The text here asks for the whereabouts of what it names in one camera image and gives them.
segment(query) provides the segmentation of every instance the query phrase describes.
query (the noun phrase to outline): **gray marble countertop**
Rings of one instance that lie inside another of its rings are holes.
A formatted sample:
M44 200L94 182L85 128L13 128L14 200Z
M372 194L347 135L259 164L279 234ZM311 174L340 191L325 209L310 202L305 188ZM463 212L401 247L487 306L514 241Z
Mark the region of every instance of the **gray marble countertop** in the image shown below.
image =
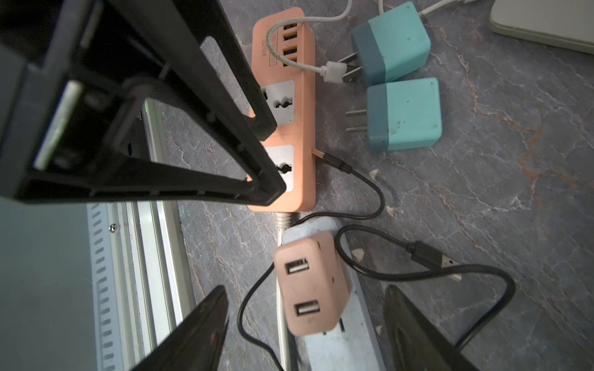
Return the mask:
M386 0L386 8L403 0ZM418 9L434 0L414 0ZM594 56L526 42L488 28L492 0L454 5L426 21L431 54L405 79L440 83L443 136L431 148L372 153L364 125L346 118L365 107L365 87L316 81L317 148L373 172L387 211L364 224L406 240L422 239L460 262L496 265L517 281L517 293L463 351L481 370L594 370ZM255 22L301 7L306 15L342 12L346 0L222 0L248 58ZM377 3L355 0L346 21L315 24L318 65L352 52L350 31L377 15ZM203 49L237 104L247 101L218 47ZM176 166L243 177L244 173L188 116L162 106L170 161ZM360 182L318 164L314 210L363 211L375 196ZM274 251L274 217L240 205L179 202L197 300L224 284L230 324L220 370L273 369L262 350L236 329L237 307L266 270ZM422 269L376 237L354 233L363 264L385 272ZM394 370L382 331L386 284L361 278L388 370ZM399 287L451 341L477 320L503 284L469 275ZM278 352L274 280L249 304L247 330ZM301 354L307 369L307 355Z

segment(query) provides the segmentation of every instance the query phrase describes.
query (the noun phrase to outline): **black device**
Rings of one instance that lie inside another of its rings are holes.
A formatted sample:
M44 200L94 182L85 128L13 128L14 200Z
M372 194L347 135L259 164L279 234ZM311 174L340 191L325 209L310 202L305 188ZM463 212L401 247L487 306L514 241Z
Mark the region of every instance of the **black device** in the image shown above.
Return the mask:
M384 320L399 371L478 371L394 285L386 289Z
M217 286L132 371L215 371L227 334L229 302Z
M254 118L201 52L207 36ZM0 195L269 205L285 191L259 142L276 122L218 0L5 0L0 43ZM127 138L148 97L186 111L250 180L130 156Z

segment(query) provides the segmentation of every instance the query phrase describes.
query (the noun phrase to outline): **cable plug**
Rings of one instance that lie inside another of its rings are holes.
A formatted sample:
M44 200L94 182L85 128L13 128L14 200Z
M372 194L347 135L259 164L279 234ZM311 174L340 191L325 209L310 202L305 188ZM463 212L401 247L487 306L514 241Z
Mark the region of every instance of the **cable plug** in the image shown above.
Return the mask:
M347 65L341 62L326 62L326 65L320 68L320 76L324 77L325 83L341 84Z
M410 242L406 247L406 252L411 254L411 259L429 269L438 269L459 265L440 250L427 245L421 241ZM460 282L462 276L459 274L450 274L452 280Z
M327 163L328 165L330 165L332 167L339 169L341 172L350 174L351 171L353 171L353 167L351 165L345 163L343 160L341 160L338 157L335 157L329 153L323 153L322 151L318 151L316 149L314 149L312 151L312 153L314 155L316 155L316 157L319 157L320 159L322 159L323 162Z

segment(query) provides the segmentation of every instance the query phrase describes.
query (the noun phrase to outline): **power strip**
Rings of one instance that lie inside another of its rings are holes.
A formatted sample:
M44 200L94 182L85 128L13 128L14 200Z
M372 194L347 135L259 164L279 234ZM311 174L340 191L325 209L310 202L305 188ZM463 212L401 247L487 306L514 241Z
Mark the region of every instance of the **power strip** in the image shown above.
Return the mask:
M315 74L284 65L266 48L266 33L273 24L303 16L303 10L291 8L254 26L252 72L278 124L262 145L287 190L268 207L250 206L253 211L294 213L311 211L315 205ZM272 44L288 59L315 64L315 39L307 23L281 27L273 34Z

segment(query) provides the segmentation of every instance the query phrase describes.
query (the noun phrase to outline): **cable strain relief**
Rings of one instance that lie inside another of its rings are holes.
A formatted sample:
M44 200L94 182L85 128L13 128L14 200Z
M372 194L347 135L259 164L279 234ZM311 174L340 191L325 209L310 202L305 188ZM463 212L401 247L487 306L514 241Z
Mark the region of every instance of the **cable strain relief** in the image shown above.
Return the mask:
M287 229L291 225L291 213L274 213L276 227L278 229Z
M347 174L350 174L353 171L353 167L351 165L343 162L342 164L340 164L339 170L341 172L345 172Z
M346 73L347 65L342 62L327 62L320 69L322 70L320 75L324 77L325 83L342 84L342 76Z
M406 252L413 254L416 250L416 242L409 242L406 244Z

